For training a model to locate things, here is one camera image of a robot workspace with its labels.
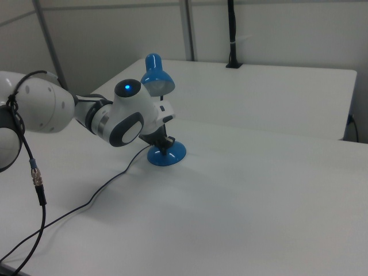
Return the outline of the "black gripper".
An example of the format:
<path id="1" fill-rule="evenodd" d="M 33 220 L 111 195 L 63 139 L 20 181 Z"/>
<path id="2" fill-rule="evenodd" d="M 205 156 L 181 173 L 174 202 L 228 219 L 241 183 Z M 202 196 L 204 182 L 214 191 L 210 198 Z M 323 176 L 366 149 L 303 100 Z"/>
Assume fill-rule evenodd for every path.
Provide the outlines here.
<path id="1" fill-rule="evenodd" d="M 169 147 L 172 147 L 173 144 L 175 143 L 174 137 L 167 136 L 165 124 L 160 126 L 155 132 L 151 134 L 148 135 L 140 134 L 140 139 L 148 143 L 149 145 L 156 146 L 163 156 L 167 155 L 167 149 Z"/>

